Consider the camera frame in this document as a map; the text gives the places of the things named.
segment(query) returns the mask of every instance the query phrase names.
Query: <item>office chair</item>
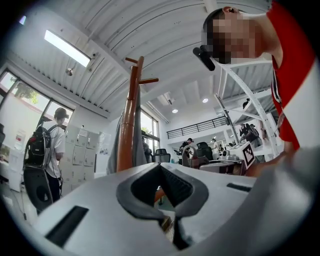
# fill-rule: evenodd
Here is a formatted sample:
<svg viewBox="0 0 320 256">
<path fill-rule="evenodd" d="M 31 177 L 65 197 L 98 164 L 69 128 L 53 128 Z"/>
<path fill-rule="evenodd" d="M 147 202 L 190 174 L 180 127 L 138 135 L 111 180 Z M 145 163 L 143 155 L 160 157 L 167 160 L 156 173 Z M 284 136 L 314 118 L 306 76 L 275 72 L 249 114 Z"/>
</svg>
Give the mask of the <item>office chair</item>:
<svg viewBox="0 0 320 256">
<path fill-rule="evenodd" d="M 164 148 L 157 149 L 154 154 L 156 163 L 170 163 L 171 155 Z"/>
<path fill-rule="evenodd" d="M 198 157 L 206 157 L 209 161 L 212 161 L 212 149 L 208 146 L 206 142 L 200 142 L 197 144 L 198 149 L 196 150 Z"/>
</svg>

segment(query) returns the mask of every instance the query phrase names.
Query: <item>ceiling light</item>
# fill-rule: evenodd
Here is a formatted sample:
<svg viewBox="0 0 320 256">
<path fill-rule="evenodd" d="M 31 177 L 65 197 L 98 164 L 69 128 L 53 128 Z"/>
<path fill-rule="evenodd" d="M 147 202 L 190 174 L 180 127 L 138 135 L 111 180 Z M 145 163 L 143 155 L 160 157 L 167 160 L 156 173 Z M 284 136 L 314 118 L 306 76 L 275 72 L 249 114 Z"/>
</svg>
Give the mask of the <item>ceiling light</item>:
<svg viewBox="0 0 320 256">
<path fill-rule="evenodd" d="M 49 30 L 45 31 L 44 39 L 49 43 L 63 51 L 65 54 L 69 55 L 75 61 L 79 62 L 85 68 L 90 62 L 90 58 L 84 55 L 81 51 L 76 49 L 74 46 L 69 44 L 68 42 L 61 39 L 59 36 L 50 32 Z"/>
<path fill-rule="evenodd" d="M 24 25 L 26 22 L 26 18 L 27 18 L 26 16 L 22 16 L 22 18 L 19 20 L 19 23 Z"/>
</svg>

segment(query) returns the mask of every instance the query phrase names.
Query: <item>window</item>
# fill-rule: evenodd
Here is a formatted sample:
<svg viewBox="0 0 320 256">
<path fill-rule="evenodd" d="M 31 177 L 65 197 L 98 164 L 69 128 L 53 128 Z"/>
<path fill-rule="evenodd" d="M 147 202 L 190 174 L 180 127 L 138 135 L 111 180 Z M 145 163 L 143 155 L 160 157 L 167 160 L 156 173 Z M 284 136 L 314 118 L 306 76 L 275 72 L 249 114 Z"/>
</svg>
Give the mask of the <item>window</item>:
<svg viewBox="0 0 320 256">
<path fill-rule="evenodd" d="M 44 121 L 52 120 L 59 107 L 66 109 L 69 118 L 73 113 L 72 110 L 53 102 L 9 71 L 5 71 L 1 76 L 0 91 L 4 95 L 0 105 L 0 123 L 4 125 L 5 134 L 0 158 L 6 162 L 9 160 L 10 149 L 25 150 L 29 137 L 42 118 Z"/>
<path fill-rule="evenodd" d="M 145 143 L 149 145 L 152 154 L 155 154 L 160 148 L 158 121 L 143 111 L 141 111 L 141 131 Z"/>
</svg>

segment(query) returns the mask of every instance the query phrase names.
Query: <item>railing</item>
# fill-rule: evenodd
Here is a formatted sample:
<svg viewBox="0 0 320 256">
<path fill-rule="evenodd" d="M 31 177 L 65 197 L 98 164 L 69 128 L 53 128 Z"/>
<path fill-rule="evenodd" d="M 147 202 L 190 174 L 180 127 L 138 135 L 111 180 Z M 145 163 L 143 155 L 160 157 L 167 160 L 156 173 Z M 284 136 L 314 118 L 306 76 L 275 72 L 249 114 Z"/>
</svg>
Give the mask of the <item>railing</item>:
<svg viewBox="0 0 320 256">
<path fill-rule="evenodd" d="M 202 132 L 208 129 L 216 128 L 219 126 L 228 125 L 227 118 L 225 116 L 218 117 L 215 119 L 211 119 L 205 122 L 196 123 L 193 125 L 189 125 L 180 129 L 167 131 L 168 139 L 194 134 L 198 132 Z"/>
</svg>

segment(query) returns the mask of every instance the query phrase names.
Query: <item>white ceiling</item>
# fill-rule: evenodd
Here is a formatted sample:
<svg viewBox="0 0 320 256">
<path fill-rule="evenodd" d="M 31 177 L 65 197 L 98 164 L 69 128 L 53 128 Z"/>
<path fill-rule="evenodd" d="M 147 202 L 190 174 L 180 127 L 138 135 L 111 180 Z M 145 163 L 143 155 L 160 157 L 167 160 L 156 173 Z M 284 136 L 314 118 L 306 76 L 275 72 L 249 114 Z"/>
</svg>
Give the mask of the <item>white ceiling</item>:
<svg viewBox="0 0 320 256">
<path fill-rule="evenodd" d="M 217 6 L 259 14 L 269 8 L 269 2 L 220 0 Z M 125 57 L 144 56 L 142 78 L 158 77 L 159 82 L 141 86 L 141 103 L 151 103 L 168 120 L 173 108 L 213 99 L 214 94 L 229 102 L 243 95 L 230 77 L 221 83 L 220 67 L 210 72 L 192 53 L 200 45 L 208 15 L 203 0 L 55 0 L 26 15 L 25 25 L 10 44 L 17 58 L 104 110 L 110 119 L 119 116 L 128 93 L 131 63 Z M 46 30 L 95 59 L 84 68 L 45 41 Z M 74 75 L 67 76 L 66 69 L 73 67 Z M 238 66 L 233 71 L 253 91 L 270 86 L 271 64 Z M 173 105 L 158 99 L 167 92 Z"/>
</svg>

